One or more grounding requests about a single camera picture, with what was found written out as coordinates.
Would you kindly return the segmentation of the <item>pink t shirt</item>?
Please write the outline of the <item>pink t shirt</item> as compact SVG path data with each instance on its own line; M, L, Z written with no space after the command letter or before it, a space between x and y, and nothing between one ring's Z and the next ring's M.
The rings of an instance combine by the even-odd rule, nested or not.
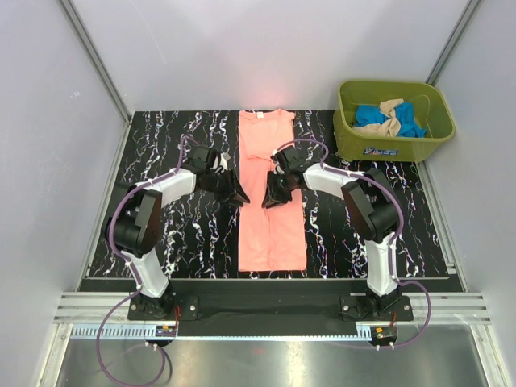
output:
M273 150L294 139L295 113L287 110L239 112L239 182L250 202L239 211L240 272L306 269L302 192L265 209L267 174L274 170Z

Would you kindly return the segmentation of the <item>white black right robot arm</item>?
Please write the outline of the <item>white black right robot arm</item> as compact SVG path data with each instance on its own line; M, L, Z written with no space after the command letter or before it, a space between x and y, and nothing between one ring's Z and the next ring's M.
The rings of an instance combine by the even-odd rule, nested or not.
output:
M364 240L368 262L366 294L344 312L350 318L392 318L402 296L394 255L403 228L397 196L379 169L354 172L320 161L303 160L289 145L271 155L274 170L267 175L262 206L293 201L293 192L309 189L344 201L355 232Z

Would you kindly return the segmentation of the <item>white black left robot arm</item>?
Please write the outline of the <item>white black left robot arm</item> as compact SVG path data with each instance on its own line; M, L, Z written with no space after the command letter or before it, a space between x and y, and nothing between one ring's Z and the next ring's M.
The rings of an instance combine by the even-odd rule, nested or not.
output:
M116 187L119 202L109 208L103 229L112 253L123 260L135 279L134 310L158 319L176 310L173 287L156 253L164 207L196 191L212 193L217 201L233 206L250 202L228 166L230 158L215 148L195 145L187 159L179 160L169 172Z

